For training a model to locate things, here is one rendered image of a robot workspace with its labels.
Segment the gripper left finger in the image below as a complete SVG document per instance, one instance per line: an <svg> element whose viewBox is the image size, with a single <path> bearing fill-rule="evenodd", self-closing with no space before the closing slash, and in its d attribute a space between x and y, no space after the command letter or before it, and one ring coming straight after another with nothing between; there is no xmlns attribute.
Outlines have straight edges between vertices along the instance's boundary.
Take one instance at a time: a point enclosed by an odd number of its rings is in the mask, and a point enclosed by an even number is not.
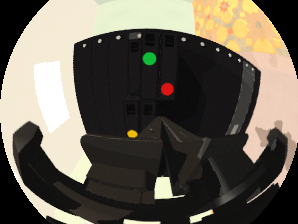
<svg viewBox="0 0 298 224"><path fill-rule="evenodd" d="M149 189L155 189L163 149L162 119L157 116L136 137L88 133L81 137L81 146L93 162L119 168L149 172Z"/></svg>

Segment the black server rack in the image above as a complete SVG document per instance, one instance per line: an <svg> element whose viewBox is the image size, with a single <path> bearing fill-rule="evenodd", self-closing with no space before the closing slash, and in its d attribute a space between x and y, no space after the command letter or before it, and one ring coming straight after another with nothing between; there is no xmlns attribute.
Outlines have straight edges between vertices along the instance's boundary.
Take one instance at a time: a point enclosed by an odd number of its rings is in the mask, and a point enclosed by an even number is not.
<svg viewBox="0 0 298 224"><path fill-rule="evenodd" d="M86 134L135 137L164 116L204 138L246 132L261 71L209 39L141 28L75 43L73 75Z"/></svg>

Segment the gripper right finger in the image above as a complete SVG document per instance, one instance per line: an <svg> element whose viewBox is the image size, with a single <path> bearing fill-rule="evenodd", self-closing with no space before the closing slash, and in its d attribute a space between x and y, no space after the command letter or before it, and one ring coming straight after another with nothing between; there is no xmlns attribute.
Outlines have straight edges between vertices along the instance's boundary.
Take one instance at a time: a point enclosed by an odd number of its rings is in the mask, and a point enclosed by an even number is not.
<svg viewBox="0 0 298 224"><path fill-rule="evenodd" d="M249 135L237 133L200 138L162 117L163 149L172 196L182 196L208 158L244 148Z"/></svg>

